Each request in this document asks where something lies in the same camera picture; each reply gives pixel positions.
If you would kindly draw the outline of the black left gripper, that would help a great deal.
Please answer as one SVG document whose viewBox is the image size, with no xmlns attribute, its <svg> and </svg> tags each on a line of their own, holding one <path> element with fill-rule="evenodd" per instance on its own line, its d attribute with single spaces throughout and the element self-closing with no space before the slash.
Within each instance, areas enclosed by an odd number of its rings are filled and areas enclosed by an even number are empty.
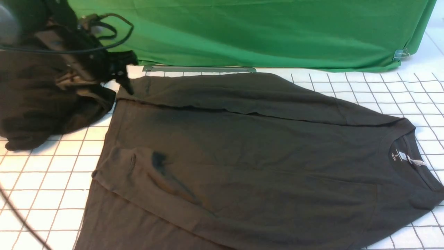
<svg viewBox="0 0 444 250">
<path fill-rule="evenodd" d="M 117 37 L 117 30 L 103 22 L 107 17 L 116 17 L 130 26 L 127 35 L 114 44 L 103 46 L 101 41 Z M 109 52 L 110 48 L 126 42 L 134 25 L 118 14 L 91 14 L 79 19 L 75 29 L 54 24 L 35 36 L 49 49 L 49 53 L 60 55 L 68 70 L 56 79 L 57 84 L 101 84 L 115 80 L 129 95 L 134 94 L 127 65 L 138 65 L 132 50 Z"/>
</svg>

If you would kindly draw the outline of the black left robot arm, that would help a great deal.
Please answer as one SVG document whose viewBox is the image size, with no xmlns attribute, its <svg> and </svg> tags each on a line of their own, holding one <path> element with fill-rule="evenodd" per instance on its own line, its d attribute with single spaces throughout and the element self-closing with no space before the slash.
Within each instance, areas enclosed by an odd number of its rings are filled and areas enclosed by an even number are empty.
<svg viewBox="0 0 444 250">
<path fill-rule="evenodd" d="M 138 65 L 133 51 L 109 52 L 124 44 L 134 25 L 116 13 L 77 18 L 66 0 L 2 0 L 1 50 L 60 55 L 69 66 L 56 79 L 63 90 L 86 88 L 115 80 L 128 93 L 134 91 L 127 65 Z M 107 46 L 101 41 L 117 37 L 117 30 L 103 22 L 116 17 L 130 29 L 122 40 Z"/>
</svg>

